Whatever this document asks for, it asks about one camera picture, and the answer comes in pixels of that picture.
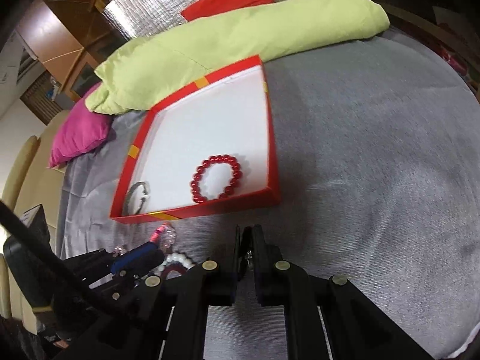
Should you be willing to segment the beige leather sofa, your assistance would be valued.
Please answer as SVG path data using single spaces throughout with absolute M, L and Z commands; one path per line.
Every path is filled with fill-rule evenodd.
M 43 205 L 52 249 L 56 244 L 65 168 L 49 166 L 50 151 L 56 133 L 67 116 L 67 111 L 61 111 L 40 136 L 30 136 L 24 142 L 1 196 L 1 201 L 17 216 L 38 204 Z M 20 322 L 32 334 L 38 331 L 32 308 L 20 291 L 4 257 L 1 257 L 1 317 Z

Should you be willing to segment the red shallow box tray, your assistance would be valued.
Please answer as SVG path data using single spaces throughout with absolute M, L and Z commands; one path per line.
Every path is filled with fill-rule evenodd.
M 146 181 L 142 213 L 123 216 Z M 202 76 L 153 106 L 128 148 L 110 217 L 123 224 L 186 219 L 281 201 L 271 102 L 255 55 Z

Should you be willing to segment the wooden cabinet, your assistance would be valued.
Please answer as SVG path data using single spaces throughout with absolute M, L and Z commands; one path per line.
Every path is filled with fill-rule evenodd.
M 94 69 L 124 42 L 93 0 L 33 0 L 16 30 L 73 101 L 98 81 Z

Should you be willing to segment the light green duvet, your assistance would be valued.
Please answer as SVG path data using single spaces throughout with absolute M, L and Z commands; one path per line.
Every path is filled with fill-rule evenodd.
M 187 84 L 237 61 L 264 62 L 344 41 L 371 38 L 390 26 L 371 0 L 285 0 L 200 18 L 128 41 L 95 70 L 100 86 L 89 111 L 146 111 Z

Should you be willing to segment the silver metal bangle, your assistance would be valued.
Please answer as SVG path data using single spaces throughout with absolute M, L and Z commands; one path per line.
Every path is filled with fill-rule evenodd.
M 131 216 L 142 213 L 150 195 L 150 186 L 146 181 L 138 181 L 132 184 L 124 199 L 122 215 Z

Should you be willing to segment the magenta pillow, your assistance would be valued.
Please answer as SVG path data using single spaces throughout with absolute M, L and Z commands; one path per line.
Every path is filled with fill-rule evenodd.
M 50 149 L 49 167 L 66 164 L 96 149 L 106 141 L 112 125 L 112 116 L 91 112 L 86 107 L 86 100 L 100 86 L 100 83 L 93 85 L 76 102 L 61 124 Z

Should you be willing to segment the grey bed blanket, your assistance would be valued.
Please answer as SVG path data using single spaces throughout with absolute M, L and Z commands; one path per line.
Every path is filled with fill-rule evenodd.
M 387 30 L 262 61 L 281 201 L 170 220 L 202 263 L 258 224 L 308 274 L 345 275 L 434 359 L 479 337 L 479 102 L 436 53 Z M 146 111 L 114 115 L 99 149 L 67 165 L 55 252 L 135 248 L 160 221 L 110 209 Z

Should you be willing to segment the dark maroon bangle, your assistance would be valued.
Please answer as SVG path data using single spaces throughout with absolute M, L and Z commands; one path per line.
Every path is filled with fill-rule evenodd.
M 163 266 L 163 270 L 161 272 L 161 278 L 164 280 L 175 279 L 177 277 L 181 277 L 188 272 L 188 268 L 185 268 L 182 264 L 175 262 L 174 264 L 170 264 L 167 266 Z

